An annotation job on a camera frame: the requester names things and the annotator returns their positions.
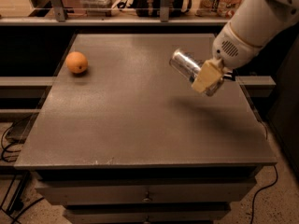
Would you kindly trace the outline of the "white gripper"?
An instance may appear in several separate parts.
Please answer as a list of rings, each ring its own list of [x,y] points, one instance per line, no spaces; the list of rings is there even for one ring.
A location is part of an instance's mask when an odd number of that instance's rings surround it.
[[[236,69],[249,63],[262,49],[241,38],[228,22],[215,38],[212,54],[198,72],[192,88],[199,93],[214,93],[223,83],[223,66]]]

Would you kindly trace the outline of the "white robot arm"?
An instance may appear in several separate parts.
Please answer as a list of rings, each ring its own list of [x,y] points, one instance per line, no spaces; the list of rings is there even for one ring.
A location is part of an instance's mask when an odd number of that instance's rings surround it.
[[[299,0],[244,0],[212,45],[192,88],[213,94],[229,71],[249,63],[283,30],[299,22]]]

